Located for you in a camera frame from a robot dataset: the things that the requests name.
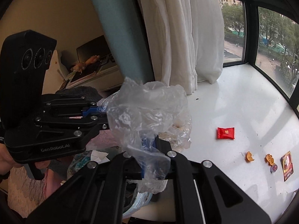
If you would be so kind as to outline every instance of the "white table surface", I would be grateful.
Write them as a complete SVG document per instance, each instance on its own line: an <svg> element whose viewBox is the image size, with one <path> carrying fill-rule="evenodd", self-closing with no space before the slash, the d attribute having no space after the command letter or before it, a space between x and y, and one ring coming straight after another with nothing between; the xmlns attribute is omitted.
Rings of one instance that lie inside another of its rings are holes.
<svg viewBox="0 0 299 224"><path fill-rule="evenodd" d="M247 193L275 223L299 188L299 120L276 88L252 66L227 67L214 84L198 83L188 96L192 144L182 152L189 160L211 160ZM217 127L235 128L235 140L217 140ZM254 161L245 161L250 151ZM280 158L291 151L294 173L284 182ZM275 173L265 163L271 154ZM174 221L172 186L133 216Z"/></svg>

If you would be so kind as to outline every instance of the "teal curtain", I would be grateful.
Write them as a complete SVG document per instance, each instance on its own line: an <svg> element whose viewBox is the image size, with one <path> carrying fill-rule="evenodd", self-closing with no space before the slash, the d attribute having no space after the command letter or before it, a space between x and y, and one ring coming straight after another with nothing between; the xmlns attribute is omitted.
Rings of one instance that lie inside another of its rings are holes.
<svg viewBox="0 0 299 224"><path fill-rule="evenodd" d="M148 41L137 0L92 0L121 73L143 83L154 80Z"/></svg>

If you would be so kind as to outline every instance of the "orange chip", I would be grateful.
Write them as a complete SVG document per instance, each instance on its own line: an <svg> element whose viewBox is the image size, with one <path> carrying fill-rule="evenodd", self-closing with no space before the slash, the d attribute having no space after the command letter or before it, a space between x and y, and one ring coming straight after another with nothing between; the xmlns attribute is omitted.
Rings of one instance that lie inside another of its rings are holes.
<svg viewBox="0 0 299 224"><path fill-rule="evenodd" d="M247 152L247 160L248 161L254 161L254 159L252 158L252 154L251 154L251 152Z"/></svg>
<svg viewBox="0 0 299 224"><path fill-rule="evenodd" d="M274 163L274 158L272 157L272 155L267 154L267 155L266 155L266 159L267 159L268 163L269 163L271 166L273 166L273 165L275 164L275 163Z"/></svg>

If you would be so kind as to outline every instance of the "camera lens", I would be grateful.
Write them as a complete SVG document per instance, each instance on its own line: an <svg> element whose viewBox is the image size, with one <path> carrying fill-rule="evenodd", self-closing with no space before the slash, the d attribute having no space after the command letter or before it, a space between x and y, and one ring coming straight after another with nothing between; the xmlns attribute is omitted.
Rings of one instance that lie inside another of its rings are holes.
<svg viewBox="0 0 299 224"><path fill-rule="evenodd" d="M46 56L46 64L48 64L50 62L51 58L52 58L52 51L49 51Z"/></svg>
<svg viewBox="0 0 299 224"><path fill-rule="evenodd" d="M24 53L23 59L22 59L22 68L23 68L23 70L28 68L28 66L30 65L31 60L32 60L32 49L28 49Z"/></svg>
<svg viewBox="0 0 299 224"><path fill-rule="evenodd" d="M44 61L44 49L40 48L35 56L34 67L39 68L43 61Z"/></svg>

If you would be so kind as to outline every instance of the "gray fuzzy fabric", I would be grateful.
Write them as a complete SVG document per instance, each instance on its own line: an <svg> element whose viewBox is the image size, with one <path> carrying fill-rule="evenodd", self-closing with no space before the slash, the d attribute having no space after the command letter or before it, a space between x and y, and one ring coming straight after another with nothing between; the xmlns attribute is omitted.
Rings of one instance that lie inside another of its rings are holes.
<svg viewBox="0 0 299 224"><path fill-rule="evenodd" d="M98 102L102 99L102 96L100 96L97 92L97 90L93 87L75 87L70 89L63 89L60 91L57 91L56 94L67 94L72 96L85 96L86 100L88 101L94 101ZM67 170L68 165L61 161L57 160L51 160L51 163L49 165L49 169L53 170L55 173L58 173L63 179L67 179Z"/></svg>

